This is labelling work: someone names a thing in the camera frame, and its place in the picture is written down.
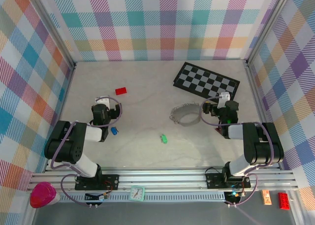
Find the silver metal keyring plate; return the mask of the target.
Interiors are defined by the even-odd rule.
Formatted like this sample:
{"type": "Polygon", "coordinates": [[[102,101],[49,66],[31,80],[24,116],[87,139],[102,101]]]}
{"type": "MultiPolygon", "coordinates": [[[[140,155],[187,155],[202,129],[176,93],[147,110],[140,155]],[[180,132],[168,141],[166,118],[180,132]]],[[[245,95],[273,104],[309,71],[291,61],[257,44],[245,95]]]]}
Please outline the silver metal keyring plate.
{"type": "Polygon", "coordinates": [[[171,110],[169,118],[183,127],[190,127],[200,122],[199,104],[184,103],[171,110]]]}

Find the black grey chessboard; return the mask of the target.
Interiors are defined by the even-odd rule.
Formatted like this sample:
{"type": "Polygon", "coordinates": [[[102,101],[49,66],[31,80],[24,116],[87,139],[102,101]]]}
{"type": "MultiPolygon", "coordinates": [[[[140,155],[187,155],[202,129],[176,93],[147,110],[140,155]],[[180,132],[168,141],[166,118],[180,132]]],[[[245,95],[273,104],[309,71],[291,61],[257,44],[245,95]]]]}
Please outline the black grey chessboard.
{"type": "Polygon", "coordinates": [[[238,80],[187,62],[183,64],[173,81],[174,87],[203,98],[216,97],[228,92],[231,100],[234,99],[239,84],[238,80]]]}

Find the mint green alarm clock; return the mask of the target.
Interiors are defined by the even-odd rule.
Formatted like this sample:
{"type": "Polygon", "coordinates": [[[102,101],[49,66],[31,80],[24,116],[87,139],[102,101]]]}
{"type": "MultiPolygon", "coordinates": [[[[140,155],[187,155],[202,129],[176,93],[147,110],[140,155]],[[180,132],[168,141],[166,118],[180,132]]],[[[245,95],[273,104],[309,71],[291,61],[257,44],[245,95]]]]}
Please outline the mint green alarm clock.
{"type": "Polygon", "coordinates": [[[145,188],[141,186],[131,186],[129,200],[142,202],[145,197],[145,188]]]}

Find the orange wooden block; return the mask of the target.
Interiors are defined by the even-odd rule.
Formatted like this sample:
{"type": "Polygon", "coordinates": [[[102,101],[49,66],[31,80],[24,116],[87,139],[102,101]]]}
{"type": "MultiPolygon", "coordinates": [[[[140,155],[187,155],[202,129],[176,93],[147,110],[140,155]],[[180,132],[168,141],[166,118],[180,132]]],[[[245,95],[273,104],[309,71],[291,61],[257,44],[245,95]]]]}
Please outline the orange wooden block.
{"type": "Polygon", "coordinates": [[[262,190],[262,201],[264,205],[272,205],[271,196],[269,190],[262,190]]]}

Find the pink plastic cup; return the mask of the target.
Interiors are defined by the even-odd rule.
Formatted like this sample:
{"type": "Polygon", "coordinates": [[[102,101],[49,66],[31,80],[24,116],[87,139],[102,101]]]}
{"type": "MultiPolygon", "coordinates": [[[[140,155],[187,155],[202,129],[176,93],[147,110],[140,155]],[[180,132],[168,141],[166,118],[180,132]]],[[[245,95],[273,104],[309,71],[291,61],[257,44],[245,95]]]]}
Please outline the pink plastic cup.
{"type": "Polygon", "coordinates": [[[31,192],[30,206],[37,209],[46,205],[53,205],[59,202],[60,199],[60,194],[52,184],[48,182],[40,182],[31,192]]]}

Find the aluminium table edge rail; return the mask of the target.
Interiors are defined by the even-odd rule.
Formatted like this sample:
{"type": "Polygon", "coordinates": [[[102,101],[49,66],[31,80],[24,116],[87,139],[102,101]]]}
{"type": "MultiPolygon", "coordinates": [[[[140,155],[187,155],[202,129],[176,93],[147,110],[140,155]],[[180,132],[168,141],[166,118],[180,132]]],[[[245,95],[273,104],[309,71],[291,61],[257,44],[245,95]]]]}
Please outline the aluminium table edge rail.
{"type": "Polygon", "coordinates": [[[251,66],[248,66],[246,61],[243,61],[243,65],[251,90],[252,103],[256,109],[256,117],[249,116],[243,120],[244,156],[250,166],[245,173],[250,174],[255,170],[282,162],[284,150],[275,125],[266,121],[251,66]]]}
{"type": "Polygon", "coordinates": [[[52,92],[54,94],[57,94],[57,102],[56,106],[54,108],[54,115],[51,120],[51,126],[49,127],[49,130],[47,132],[47,137],[41,152],[41,158],[40,161],[38,162],[36,172],[42,173],[45,171],[45,168],[47,166],[47,159],[44,156],[44,148],[45,144],[47,143],[54,126],[56,125],[57,121],[61,118],[61,115],[63,113],[63,108],[67,100],[68,92],[71,87],[71,82],[75,73],[75,70],[77,68],[77,64],[74,65],[74,67],[71,67],[67,72],[66,75],[64,76],[63,80],[61,80],[61,74],[62,72],[59,71],[57,73],[56,80],[54,81],[54,84],[52,86],[52,92]]]}

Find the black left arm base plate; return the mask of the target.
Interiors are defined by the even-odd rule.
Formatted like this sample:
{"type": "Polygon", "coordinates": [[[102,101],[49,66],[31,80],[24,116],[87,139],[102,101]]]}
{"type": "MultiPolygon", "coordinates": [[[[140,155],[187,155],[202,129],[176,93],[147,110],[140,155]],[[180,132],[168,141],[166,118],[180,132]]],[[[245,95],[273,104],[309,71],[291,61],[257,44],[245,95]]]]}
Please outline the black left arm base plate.
{"type": "Polygon", "coordinates": [[[106,191],[117,190],[119,185],[118,174],[105,174],[96,178],[76,177],[76,191],[106,191]]]}

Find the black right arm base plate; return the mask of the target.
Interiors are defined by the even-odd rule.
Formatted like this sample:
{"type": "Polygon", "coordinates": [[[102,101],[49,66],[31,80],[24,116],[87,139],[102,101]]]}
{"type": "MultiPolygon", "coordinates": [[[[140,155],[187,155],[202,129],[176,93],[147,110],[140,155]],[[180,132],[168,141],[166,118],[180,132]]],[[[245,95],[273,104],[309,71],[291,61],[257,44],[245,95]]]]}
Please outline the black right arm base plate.
{"type": "Polygon", "coordinates": [[[207,189],[249,189],[251,182],[249,177],[227,177],[221,173],[207,173],[207,189]]]}

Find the aluminium mounting rail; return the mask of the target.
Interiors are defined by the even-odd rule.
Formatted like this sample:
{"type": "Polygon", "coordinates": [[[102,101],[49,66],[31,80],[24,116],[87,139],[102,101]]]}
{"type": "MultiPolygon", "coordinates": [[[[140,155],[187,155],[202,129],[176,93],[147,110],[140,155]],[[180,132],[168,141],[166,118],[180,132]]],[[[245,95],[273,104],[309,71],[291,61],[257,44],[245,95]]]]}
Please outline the aluminium mounting rail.
{"type": "MultiPolygon", "coordinates": [[[[207,191],[205,168],[158,168],[158,169],[113,169],[104,168],[103,174],[118,174],[119,185],[115,192],[127,192],[131,186],[143,186],[149,192],[196,192],[207,191]]],[[[51,183],[61,192],[61,179],[71,172],[69,170],[46,170],[35,173],[27,192],[31,192],[39,182],[51,183]]],[[[297,181],[292,171],[280,170],[278,167],[263,168],[256,171],[258,190],[298,190],[297,181]]],[[[75,192],[73,176],[65,178],[63,186],[68,192],[75,192]]]]}

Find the aluminium frame post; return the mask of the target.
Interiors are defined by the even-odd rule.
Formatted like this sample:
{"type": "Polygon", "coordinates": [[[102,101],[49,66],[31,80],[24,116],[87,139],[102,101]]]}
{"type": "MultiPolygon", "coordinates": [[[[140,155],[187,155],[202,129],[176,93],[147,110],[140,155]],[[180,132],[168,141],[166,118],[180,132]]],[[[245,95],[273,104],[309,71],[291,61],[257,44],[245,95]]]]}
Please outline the aluminium frame post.
{"type": "Polygon", "coordinates": [[[43,24],[46,26],[48,32],[52,36],[53,40],[56,43],[56,46],[59,48],[61,54],[65,58],[66,62],[71,66],[72,69],[75,68],[75,61],[71,57],[62,37],[60,36],[53,20],[51,19],[49,13],[47,12],[46,8],[44,7],[41,0],[34,0],[33,2],[34,6],[36,7],[36,10],[40,16],[40,18],[43,20],[43,24]]]}
{"type": "Polygon", "coordinates": [[[260,35],[258,36],[252,51],[250,52],[250,54],[246,58],[246,63],[248,66],[250,66],[253,63],[254,59],[258,55],[258,53],[259,53],[259,51],[263,45],[263,42],[266,40],[271,29],[273,28],[273,26],[277,22],[277,19],[280,16],[286,2],[287,2],[287,0],[276,0],[276,3],[270,12],[270,15],[269,15],[268,19],[266,20],[266,23],[265,23],[260,35]]]}

